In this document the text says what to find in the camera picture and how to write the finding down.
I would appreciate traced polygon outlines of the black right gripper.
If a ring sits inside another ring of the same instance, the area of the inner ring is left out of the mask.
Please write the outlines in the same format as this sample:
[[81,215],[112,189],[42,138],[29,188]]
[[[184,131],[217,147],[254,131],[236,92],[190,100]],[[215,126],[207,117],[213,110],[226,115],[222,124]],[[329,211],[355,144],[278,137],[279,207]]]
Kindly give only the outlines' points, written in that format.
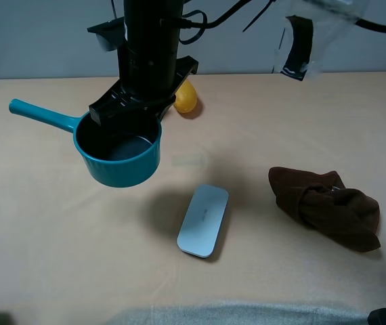
[[161,118],[198,62],[177,57],[183,1],[124,1],[120,18],[89,27],[106,51],[116,51],[119,79],[89,105],[93,122],[112,127],[138,114]]

